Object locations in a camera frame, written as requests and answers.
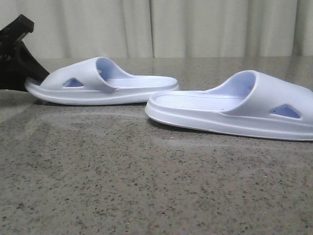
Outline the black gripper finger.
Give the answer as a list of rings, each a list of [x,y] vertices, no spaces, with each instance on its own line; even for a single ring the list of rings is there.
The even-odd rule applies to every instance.
[[[14,46],[9,54],[0,59],[0,88],[24,90],[26,78],[42,82],[49,72],[32,56],[24,42]]]

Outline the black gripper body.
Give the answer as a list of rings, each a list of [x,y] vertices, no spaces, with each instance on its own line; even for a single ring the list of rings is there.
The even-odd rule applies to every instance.
[[[9,51],[33,30],[34,22],[23,14],[3,28],[0,31],[0,60],[4,61]]]

